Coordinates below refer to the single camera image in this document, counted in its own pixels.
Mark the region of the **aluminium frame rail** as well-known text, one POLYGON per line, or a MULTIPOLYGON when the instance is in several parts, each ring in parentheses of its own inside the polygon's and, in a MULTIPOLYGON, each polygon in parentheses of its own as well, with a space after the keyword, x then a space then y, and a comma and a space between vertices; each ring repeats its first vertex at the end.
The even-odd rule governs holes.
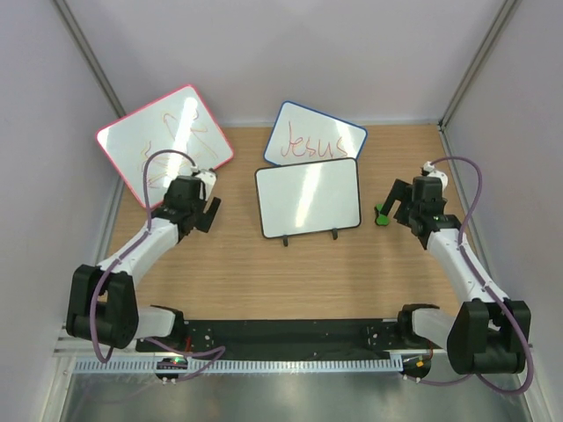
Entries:
POLYGON ((90 340, 73 337, 67 333, 66 325, 62 326, 55 342, 54 356, 90 356, 92 353, 93 349, 90 340))

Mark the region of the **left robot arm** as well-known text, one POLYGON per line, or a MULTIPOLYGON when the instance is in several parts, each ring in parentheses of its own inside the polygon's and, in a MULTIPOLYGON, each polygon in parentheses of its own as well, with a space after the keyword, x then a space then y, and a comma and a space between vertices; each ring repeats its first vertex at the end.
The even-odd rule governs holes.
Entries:
POLYGON ((186 342, 182 312, 161 306, 141 309, 135 288, 151 267, 190 232, 208 232, 221 200, 211 196, 210 170, 178 176, 147 222, 113 256, 73 274, 65 329, 74 338, 123 349, 132 341, 155 338, 168 352, 186 342))

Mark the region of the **black framed whiteboard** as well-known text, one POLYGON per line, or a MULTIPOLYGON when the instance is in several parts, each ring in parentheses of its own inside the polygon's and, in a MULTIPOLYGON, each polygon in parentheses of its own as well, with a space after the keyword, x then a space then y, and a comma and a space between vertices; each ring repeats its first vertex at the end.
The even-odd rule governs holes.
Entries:
POLYGON ((261 168, 254 180, 266 239, 329 232, 362 223, 358 164, 353 158, 261 168))

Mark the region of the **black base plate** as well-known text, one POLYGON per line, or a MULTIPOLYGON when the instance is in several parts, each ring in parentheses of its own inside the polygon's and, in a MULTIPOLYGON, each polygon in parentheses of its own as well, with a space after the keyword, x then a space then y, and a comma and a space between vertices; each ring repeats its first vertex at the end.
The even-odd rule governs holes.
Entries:
POLYGON ((182 352, 206 352, 225 346, 233 360, 300 360, 315 353, 350 349, 374 352, 440 350, 397 319, 186 320, 175 338, 160 342, 182 352))

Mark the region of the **blue framed whiteboard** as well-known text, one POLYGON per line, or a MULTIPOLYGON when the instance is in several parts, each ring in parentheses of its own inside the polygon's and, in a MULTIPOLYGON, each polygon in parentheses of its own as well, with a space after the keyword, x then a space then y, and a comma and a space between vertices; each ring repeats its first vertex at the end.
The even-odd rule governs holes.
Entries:
POLYGON ((273 165, 356 159, 367 138, 365 127, 285 101, 268 138, 264 159, 273 165))

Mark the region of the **pink framed whiteboard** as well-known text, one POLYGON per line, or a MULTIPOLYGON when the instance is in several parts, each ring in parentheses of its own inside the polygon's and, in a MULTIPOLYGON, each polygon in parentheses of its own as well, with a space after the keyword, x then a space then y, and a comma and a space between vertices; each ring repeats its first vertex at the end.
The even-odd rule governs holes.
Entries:
POLYGON ((216 170, 234 157, 200 93, 187 84, 101 128, 96 140, 142 207, 157 206, 191 163, 216 170))

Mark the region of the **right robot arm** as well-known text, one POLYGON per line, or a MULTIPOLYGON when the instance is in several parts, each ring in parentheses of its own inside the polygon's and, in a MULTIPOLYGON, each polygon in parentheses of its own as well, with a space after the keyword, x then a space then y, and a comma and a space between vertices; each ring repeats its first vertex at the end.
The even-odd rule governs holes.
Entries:
POLYGON ((520 374, 532 369, 529 347, 531 312, 523 301, 513 301, 490 278, 467 242, 463 225, 445 214, 442 179, 429 174, 412 182, 397 179, 376 222, 392 216, 408 227, 441 266, 460 301, 456 318, 443 334, 428 334, 417 317, 396 327, 399 343, 415 348, 427 338, 443 347, 452 369, 460 375, 520 374))

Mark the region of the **green black eraser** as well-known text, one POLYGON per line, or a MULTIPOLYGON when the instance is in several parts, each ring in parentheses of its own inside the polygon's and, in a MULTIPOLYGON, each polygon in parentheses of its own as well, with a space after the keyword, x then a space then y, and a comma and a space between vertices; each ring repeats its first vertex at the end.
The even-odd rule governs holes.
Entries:
POLYGON ((382 211, 382 209, 384 208, 383 204, 376 204, 374 207, 374 211, 375 211, 375 224, 379 227, 385 227, 389 225, 389 217, 388 215, 385 215, 382 211))

